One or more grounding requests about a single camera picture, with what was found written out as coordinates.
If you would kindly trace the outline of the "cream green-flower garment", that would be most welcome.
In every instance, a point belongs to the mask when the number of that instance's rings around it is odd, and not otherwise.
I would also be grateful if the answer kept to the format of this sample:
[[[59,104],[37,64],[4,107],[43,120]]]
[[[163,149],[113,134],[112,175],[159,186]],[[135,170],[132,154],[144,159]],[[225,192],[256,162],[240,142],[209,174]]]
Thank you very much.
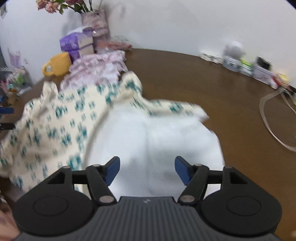
[[[1,141],[1,175],[29,191],[63,166],[83,170],[120,158],[110,189],[122,196],[178,197],[175,158],[222,170],[219,139],[198,105],[147,100],[133,72],[118,84],[58,91],[45,82]]]

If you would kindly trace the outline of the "yellow ceramic mug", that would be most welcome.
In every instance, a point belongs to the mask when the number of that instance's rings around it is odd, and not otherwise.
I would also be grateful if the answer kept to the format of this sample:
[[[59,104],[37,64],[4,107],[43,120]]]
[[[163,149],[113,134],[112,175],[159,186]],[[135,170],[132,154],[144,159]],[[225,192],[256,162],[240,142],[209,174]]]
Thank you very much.
[[[69,72],[69,68],[72,65],[68,52],[61,52],[53,56],[48,63],[42,67],[42,73],[44,76],[60,77],[66,75]]]

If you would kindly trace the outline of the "purple tissue pack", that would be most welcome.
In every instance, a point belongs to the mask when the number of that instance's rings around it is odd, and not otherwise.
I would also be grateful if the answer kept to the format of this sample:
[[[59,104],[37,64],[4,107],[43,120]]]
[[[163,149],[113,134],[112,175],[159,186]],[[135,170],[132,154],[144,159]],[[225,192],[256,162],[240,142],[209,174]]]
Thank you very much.
[[[79,27],[69,32],[60,39],[62,52],[67,52],[71,62],[84,55],[94,54],[93,28],[89,26]]]

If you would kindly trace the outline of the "pink floral garment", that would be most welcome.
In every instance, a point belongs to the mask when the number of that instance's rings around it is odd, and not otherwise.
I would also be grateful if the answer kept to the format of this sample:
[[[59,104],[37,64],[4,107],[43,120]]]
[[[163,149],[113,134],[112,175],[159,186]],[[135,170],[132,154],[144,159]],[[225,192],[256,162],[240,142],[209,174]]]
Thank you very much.
[[[84,55],[76,59],[60,84],[60,90],[78,89],[85,85],[114,84],[122,72],[128,72],[125,51],[114,50]]]

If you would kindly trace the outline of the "white power strip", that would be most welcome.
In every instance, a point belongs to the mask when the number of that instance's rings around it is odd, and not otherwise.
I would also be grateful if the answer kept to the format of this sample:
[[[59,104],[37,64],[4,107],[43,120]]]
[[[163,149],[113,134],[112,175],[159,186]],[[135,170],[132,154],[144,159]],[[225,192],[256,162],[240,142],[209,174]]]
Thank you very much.
[[[201,52],[199,57],[207,62],[215,63],[215,64],[222,64],[222,57],[216,54],[207,54],[205,52]]]

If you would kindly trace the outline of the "white tin box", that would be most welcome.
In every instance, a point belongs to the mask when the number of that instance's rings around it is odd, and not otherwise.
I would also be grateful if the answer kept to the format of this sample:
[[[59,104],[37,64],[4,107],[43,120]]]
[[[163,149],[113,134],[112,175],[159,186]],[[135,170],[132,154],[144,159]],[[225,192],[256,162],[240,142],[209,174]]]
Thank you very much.
[[[267,85],[271,85],[271,81],[273,80],[272,72],[262,68],[256,63],[252,65],[252,77]]]

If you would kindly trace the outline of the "dried rose bouquet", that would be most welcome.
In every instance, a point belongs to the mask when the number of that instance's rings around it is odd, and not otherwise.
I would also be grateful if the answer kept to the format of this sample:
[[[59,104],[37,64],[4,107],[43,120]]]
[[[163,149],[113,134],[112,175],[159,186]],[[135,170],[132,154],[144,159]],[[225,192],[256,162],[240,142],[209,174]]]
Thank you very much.
[[[65,9],[71,9],[76,13],[84,14],[99,10],[103,1],[99,1],[98,9],[93,8],[93,1],[79,1],[79,0],[38,0],[36,1],[38,11],[45,9],[47,13],[59,13],[62,15]]]

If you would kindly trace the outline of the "pink marbled vase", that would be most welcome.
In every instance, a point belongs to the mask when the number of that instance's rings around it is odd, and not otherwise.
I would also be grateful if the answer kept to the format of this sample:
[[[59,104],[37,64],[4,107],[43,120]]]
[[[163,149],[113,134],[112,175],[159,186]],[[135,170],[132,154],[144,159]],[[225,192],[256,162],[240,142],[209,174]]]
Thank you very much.
[[[95,10],[81,15],[82,25],[92,29],[93,47],[109,37],[109,27],[104,10]]]

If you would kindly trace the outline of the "white astronaut figurine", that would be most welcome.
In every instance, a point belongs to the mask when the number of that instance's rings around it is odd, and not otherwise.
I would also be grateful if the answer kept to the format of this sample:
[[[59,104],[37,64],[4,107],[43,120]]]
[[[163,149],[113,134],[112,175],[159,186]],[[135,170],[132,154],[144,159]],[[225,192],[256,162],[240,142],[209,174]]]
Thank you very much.
[[[238,72],[241,66],[241,59],[245,55],[243,45],[240,42],[228,43],[223,51],[222,65],[233,72]]]

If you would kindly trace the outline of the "plastic snack bag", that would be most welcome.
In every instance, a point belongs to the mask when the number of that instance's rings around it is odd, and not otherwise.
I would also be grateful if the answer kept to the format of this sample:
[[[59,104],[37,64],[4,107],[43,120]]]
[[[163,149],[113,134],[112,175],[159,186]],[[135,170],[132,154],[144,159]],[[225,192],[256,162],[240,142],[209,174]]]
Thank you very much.
[[[94,40],[93,47],[96,52],[115,50],[127,51],[132,49],[132,44],[125,38],[114,36]]]

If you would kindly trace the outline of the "black small device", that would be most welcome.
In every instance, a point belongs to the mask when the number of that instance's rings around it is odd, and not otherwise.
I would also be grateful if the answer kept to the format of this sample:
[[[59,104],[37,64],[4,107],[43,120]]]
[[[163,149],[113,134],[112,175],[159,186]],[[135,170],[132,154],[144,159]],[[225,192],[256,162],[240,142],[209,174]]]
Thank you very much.
[[[268,71],[270,71],[271,68],[272,68],[272,65],[271,65],[271,63],[269,61],[267,61],[267,60],[265,60],[265,59],[263,59],[263,58],[261,58],[259,56],[257,56],[255,62],[256,62],[257,65],[259,65],[260,67],[262,67],[263,69],[266,69]]]

